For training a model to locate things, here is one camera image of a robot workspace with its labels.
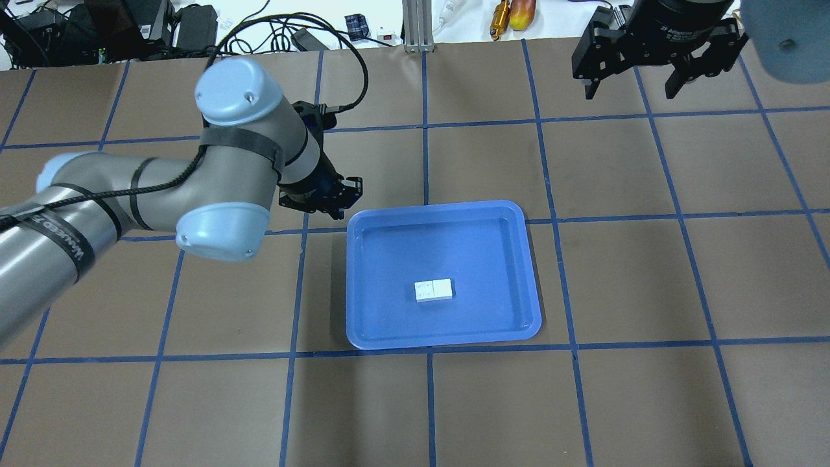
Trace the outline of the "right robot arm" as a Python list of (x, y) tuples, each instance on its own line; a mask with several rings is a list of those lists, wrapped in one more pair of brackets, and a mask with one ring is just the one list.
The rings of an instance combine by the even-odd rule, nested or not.
[(828, 81), (827, 1), (635, 1), (598, 6), (571, 57), (573, 78), (592, 99), (605, 78), (635, 66), (672, 66), (673, 99), (700, 77), (730, 71), (748, 42), (762, 68), (791, 84)]

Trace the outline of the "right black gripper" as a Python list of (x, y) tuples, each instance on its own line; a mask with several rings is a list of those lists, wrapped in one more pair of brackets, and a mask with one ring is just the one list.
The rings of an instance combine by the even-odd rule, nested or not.
[(699, 77), (727, 72), (749, 41), (731, 1), (634, 1), (597, 6), (571, 57), (573, 78), (593, 100), (605, 78), (634, 66), (673, 66), (664, 91), (675, 98)]

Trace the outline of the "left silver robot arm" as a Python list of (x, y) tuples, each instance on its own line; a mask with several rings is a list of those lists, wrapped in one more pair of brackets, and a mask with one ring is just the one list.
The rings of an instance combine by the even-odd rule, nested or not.
[(362, 178), (341, 175), (324, 152), (338, 109), (291, 103), (256, 61), (207, 66), (195, 102), (204, 129), (192, 160), (59, 154), (35, 195), (2, 209), (2, 346), (132, 230), (172, 232), (184, 252), (246, 262), (273, 203), (341, 221), (361, 198)]

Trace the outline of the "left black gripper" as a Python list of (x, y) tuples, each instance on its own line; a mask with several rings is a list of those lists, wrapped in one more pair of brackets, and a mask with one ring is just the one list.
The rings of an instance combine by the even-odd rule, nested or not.
[(305, 135), (298, 150), (285, 153), (279, 172), (279, 204), (287, 209), (343, 215), (351, 208), (351, 180), (339, 174), (324, 152), (324, 130), (336, 117), (324, 104), (296, 101), (292, 108)]

